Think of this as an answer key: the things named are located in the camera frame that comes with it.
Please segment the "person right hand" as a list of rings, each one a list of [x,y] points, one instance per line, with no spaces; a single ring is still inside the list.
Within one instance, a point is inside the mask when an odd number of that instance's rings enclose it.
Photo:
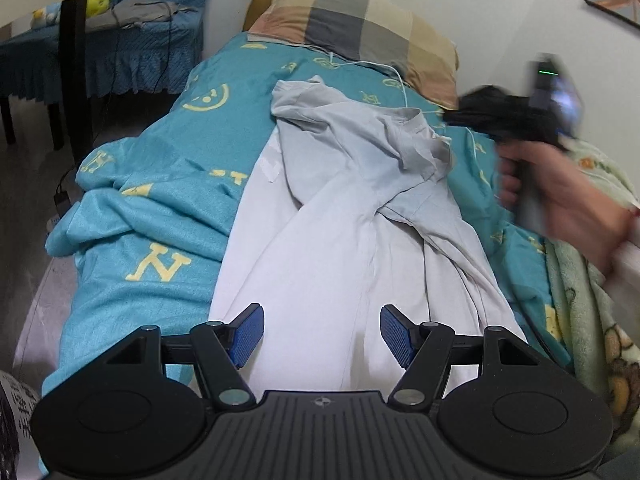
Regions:
[[[552,145],[511,141],[498,146],[500,202],[512,209],[524,190],[516,165],[533,173],[544,207],[544,235],[572,245],[602,273],[627,239],[634,214],[595,188],[570,159]]]

